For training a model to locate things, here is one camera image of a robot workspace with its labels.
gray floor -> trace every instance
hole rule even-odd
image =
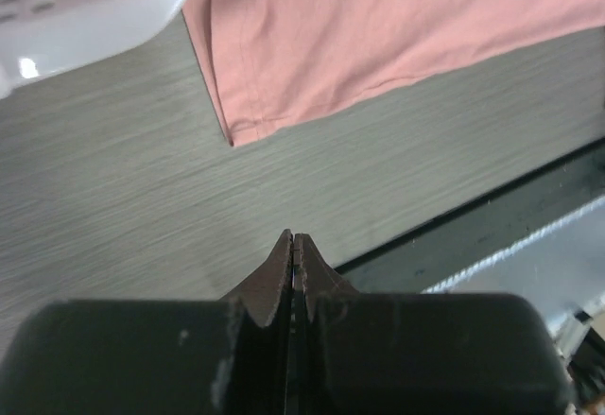
[[[605,131],[602,30],[233,149],[179,17],[0,102],[0,352],[65,297],[216,297],[282,228],[333,264]]]

ventilation hole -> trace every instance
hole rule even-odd
[[[38,4],[31,8],[32,13],[42,13],[43,11],[47,11],[55,7],[53,2],[44,2],[42,4]]]
[[[14,4],[19,2],[19,0],[0,0],[0,6],[5,6],[7,4]]]
[[[16,13],[10,13],[10,14],[6,14],[6,15],[0,15],[0,25],[2,25],[3,23],[6,23],[8,21],[13,21],[17,19],[17,14]]]

pink cloth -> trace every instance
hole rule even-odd
[[[236,146],[605,24],[605,0],[187,0],[183,11]]]

white laundry basket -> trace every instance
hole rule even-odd
[[[0,0],[0,98],[133,48],[184,0]]]

white plastic basket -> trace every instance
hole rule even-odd
[[[184,0],[0,0],[0,98],[156,35]]]

